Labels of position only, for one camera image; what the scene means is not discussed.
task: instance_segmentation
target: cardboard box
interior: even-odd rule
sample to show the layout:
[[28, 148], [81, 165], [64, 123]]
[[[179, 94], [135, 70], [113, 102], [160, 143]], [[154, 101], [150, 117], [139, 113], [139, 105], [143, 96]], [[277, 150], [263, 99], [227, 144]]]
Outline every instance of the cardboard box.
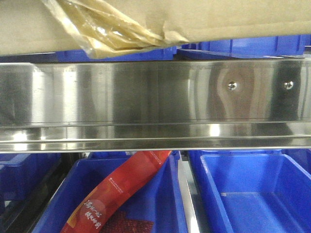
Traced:
[[[103, 40], [87, 30], [77, 33], [87, 20], [66, 8], [66, 2], [0, 0], [0, 55], [82, 46], [99, 58], [190, 42], [311, 34], [310, 0], [71, 0], [81, 9], [89, 8], [86, 18], [99, 19], [97, 28], [110, 30]], [[122, 47], [118, 30], [139, 35], [134, 44]]]

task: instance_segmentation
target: red packaging bag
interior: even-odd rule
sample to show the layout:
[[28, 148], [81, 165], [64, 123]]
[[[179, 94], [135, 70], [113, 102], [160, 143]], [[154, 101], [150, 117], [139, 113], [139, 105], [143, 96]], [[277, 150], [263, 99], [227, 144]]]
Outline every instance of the red packaging bag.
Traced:
[[170, 150], [135, 153], [87, 195], [61, 233], [98, 233], [115, 211], [156, 175], [170, 153]]

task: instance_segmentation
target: blue storage bin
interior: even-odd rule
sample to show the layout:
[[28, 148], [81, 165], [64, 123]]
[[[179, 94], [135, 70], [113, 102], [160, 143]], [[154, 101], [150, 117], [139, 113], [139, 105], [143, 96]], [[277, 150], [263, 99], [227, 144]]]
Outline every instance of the blue storage bin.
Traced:
[[311, 150], [310, 149], [288, 149], [288, 150], [282, 150], [282, 153], [292, 157], [308, 173], [311, 173]]
[[311, 175], [283, 154], [196, 156], [214, 233], [310, 233]]
[[[90, 159], [117, 159], [117, 158], [130, 158], [133, 155], [134, 151], [101, 151], [101, 152], [92, 152], [89, 154], [88, 158]], [[174, 157], [175, 163], [177, 166], [178, 160], [180, 159], [180, 151], [173, 150], [171, 156]]]
[[206, 154], [224, 154], [224, 155], [235, 155], [235, 154], [281, 154], [281, 150], [189, 150], [189, 159], [192, 164], [198, 165], [201, 161], [198, 159], [202, 155]]
[[101, 151], [92, 152], [88, 156], [90, 159], [116, 159], [116, 158], [129, 158], [130, 154], [125, 151]]
[[90, 59], [84, 50], [69, 50], [56, 52], [59, 62], [123, 62], [123, 61], [155, 61], [172, 60], [176, 54], [176, 47], [153, 50], [149, 52], [133, 53], [119, 57], [104, 59]]
[[302, 55], [306, 40], [306, 35], [270, 36], [207, 41], [182, 48], [254, 56]]
[[60, 161], [60, 153], [42, 153], [37, 154], [38, 164], [39, 164], [39, 178], [43, 176]]
[[4, 206], [4, 199], [3, 199], [3, 192], [2, 192], [2, 176], [5, 170], [5, 166], [0, 165], [0, 215], [4, 212], [5, 206]]
[[306, 45], [310, 46], [311, 45], [311, 35], [306, 35]]
[[[79, 160], [54, 195], [33, 233], [60, 232], [71, 213], [90, 191], [125, 161], [126, 158]], [[124, 203], [120, 210], [127, 213], [127, 218], [153, 221], [153, 233], [186, 233], [174, 158], [170, 156], [155, 177]]]
[[24, 200], [59, 159], [60, 154], [0, 154], [4, 200]]

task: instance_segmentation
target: plastic bin rim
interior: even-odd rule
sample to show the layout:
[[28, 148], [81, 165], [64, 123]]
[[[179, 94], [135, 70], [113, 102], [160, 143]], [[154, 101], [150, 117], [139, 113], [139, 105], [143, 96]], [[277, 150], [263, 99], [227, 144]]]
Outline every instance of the plastic bin rim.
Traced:
[[21, 163], [23, 163], [28, 156], [30, 156], [30, 153], [19, 153], [19, 154], [15, 154], [16, 156], [13, 157], [11, 160], [8, 161], [0, 161], [0, 165], [4, 165], [4, 166], [20, 166]]
[[200, 156], [204, 165], [204, 169], [208, 168], [208, 164], [204, 160], [204, 157], [282, 157], [289, 160], [295, 167], [297, 167], [304, 175], [311, 180], [311, 174], [308, 173], [299, 163], [297, 163], [292, 157], [286, 154], [203, 154]]

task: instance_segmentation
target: stainless steel shelf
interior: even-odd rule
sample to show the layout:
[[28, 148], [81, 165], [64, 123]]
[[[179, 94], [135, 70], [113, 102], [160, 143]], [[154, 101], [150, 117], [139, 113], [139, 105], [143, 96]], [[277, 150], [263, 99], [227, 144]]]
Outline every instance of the stainless steel shelf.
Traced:
[[0, 152], [311, 146], [311, 59], [0, 64]]

